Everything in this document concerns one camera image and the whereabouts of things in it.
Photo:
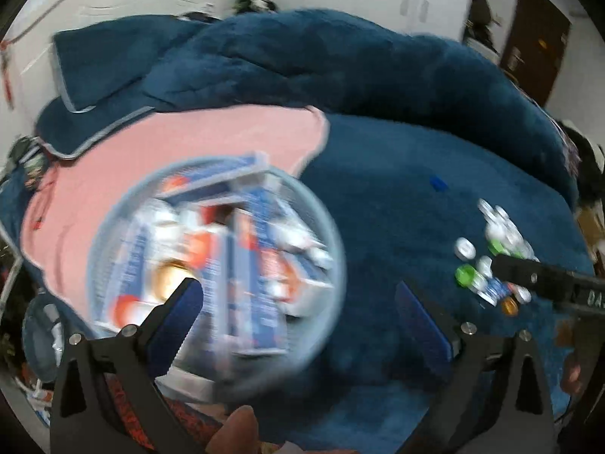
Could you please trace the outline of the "left hand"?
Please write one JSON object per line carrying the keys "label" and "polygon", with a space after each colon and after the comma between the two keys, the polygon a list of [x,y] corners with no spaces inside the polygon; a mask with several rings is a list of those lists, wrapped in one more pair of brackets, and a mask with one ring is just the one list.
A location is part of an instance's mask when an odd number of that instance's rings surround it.
{"label": "left hand", "polygon": [[254,454],[258,452],[258,420],[251,406],[235,410],[206,446],[208,454]]}

